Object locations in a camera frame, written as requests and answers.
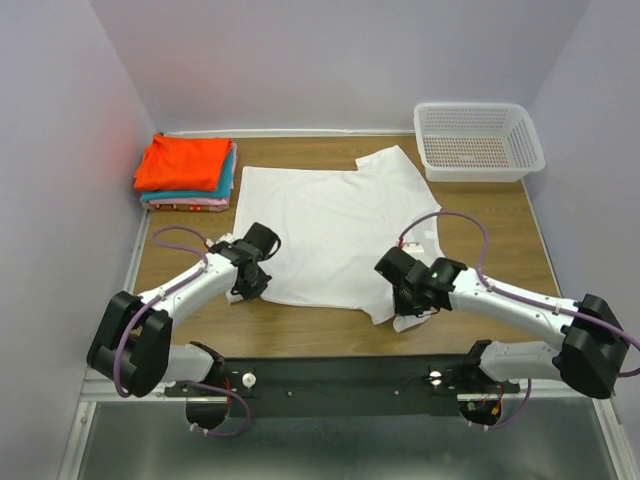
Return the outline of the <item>white t shirt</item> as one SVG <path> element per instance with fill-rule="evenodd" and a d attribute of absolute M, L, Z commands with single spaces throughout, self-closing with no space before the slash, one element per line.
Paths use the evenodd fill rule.
<path fill-rule="evenodd" d="M 418 243 L 428 262 L 442 256 L 434 219 L 404 231 L 441 207 L 398 146 L 355 165 L 352 171 L 244 167 L 233 234 L 241 237 L 258 222 L 281 239 L 261 265 L 272 278 L 263 300 L 362 310 L 374 324 L 392 321 L 402 332 L 429 316 L 395 313 L 392 286 L 374 267 L 399 238 Z"/>

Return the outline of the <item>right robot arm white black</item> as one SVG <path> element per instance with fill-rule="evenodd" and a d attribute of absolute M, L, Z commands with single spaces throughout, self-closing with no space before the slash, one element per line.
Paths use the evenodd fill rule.
<path fill-rule="evenodd" d="M 535 336 L 525 343 L 477 343 L 459 370 L 467 389 L 480 392 L 493 383 L 545 379 L 562 381 L 591 398 L 613 395 L 632 341 L 604 299 L 537 294 L 445 257 L 425 264 L 399 247 L 389 249 L 374 269 L 392 285 L 398 314 L 462 311 Z"/>

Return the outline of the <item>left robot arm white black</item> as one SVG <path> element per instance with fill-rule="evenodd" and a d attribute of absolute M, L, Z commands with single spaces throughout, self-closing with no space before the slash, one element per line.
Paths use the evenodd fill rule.
<path fill-rule="evenodd" d="M 188 382 L 201 395 L 214 393 L 222 380 L 222 359 L 211 348 L 192 342 L 175 345 L 175 328 L 210 300 L 230 294 L 245 301 L 261 296 L 271 276 L 261 264 L 280 249 L 280 237 L 268 227 L 253 223 L 236 238 L 225 235 L 213 241 L 180 226 L 205 246 L 203 250 L 163 242 L 158 230 L 154 243 L 190 252 L 198 261 L 164 284 L 134 295 L 120 291 L 108 302 L 90 344 L 88 367 L 113 381 L 124 398 L 144 397 L 160 383 Z"/>

